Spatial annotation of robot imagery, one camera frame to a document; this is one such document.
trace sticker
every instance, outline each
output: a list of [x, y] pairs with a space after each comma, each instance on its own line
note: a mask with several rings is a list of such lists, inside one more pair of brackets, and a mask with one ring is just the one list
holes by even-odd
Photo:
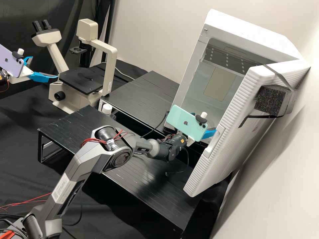
[[109, 82], [109, 86], [107, 87], [107, 91], [111, 91], [111, 89], [112, 89], [112, 81]]
[[63, 204], [66, 198], [71, 193], [76, 182], [70, 181], [65, 173], [63, 173], [60, 181], [57, 183], [56, 187], [52, 192], [53, 200], [56, 203]]

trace black knob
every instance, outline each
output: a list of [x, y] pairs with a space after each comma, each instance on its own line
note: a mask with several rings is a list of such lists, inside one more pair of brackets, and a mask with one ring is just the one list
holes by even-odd
[[54, 98], [57, 100], [57, 101], [61, 101], [61, 100], [64, 100], [65, 99], [65, 93], [63, 91], [58, 91], [54, 94]]

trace black platform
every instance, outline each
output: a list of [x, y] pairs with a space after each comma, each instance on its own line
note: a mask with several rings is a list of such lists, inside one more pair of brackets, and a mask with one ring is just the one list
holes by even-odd
[[[120, 112], [149, 128], [156, 127], [172, 106], [179, 84], [150, 71], [102, 97]], [[164, 122], [157, 128], [163, 131]]]
[[[42, 148], [43, 136], [56, 145], [75, 154], [80, 149], [80, 143], [89, 138], [93, 129], [102, 125], [111, 125], [131, 132], [128, 128], [112, 120], [110, 117], [87, 106], [68, 115], [47, 127], [39, 129], [39, 149]], [[180, 154], [186, 162], [186, 155]], [[185, 169], [183, 173], [165, 176], [165, 172], [176, 172]], [[177, 227], [185, 230], [200, 196], [191, 198], [183, 187], [192, 172], [185, 163], [175, 160], [172, 163], [149, 159], [145, 156], [133, 156], [124, 166], [108, 171], [104, 175], [152, 209], [160, 213]]]
[[78, 67], [60, 74], [60, 81], [75, 88], [85, 95], [103, 87], [105, 63], [90, 68]]

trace black backdrop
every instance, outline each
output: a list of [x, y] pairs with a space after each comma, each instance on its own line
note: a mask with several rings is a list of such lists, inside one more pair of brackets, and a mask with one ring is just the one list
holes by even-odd
[[[24, 56], [33, 56], [30, 66], [33, 71], [56, 74], [47, 48], [36, 46], [31, 39], [35, 32], [32, 22], [47, 19], [61, 32], [62, 40], [57, 45], [69, 68], [77, 67], [79, 56], [72, 55], [68, 49], [78, 45], [75, 36], [78, 19], [97, 21], [100, 34], [109, 6], [110, 0], [0, 0], [0, 44], [11, 51], [23, 48]], [[0, 94], [0, 99], [35, 85], [32, 81], [10, 85], [8, 91]]]

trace white microscope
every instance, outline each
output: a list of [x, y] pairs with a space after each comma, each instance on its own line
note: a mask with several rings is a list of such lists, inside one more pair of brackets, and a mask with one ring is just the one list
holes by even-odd
[[60, 31], [53, 29], [47, 20], [43, 20], [42, 24], [44, 29], [38, 21], [33, 22], [36, 33], [32, 35], [32, 40], [37, 46], [47, 47], [59, 72], [59, 79], [50, 84], [49, 100], [69, 114], [87, 105], [95, 106], [101, 96], [111, 92], [117, 49], [97, 39], [96, 22], [81, 19], [76, 30], [80, 47], [73, 48], [72, 52], [83, 53], [87, 49], [81, 48], [81, 45], [89, 45], [105, 52], [107, 60], [91, 68], [79, 67], [69, 70], [56, 45], [61, 40]]

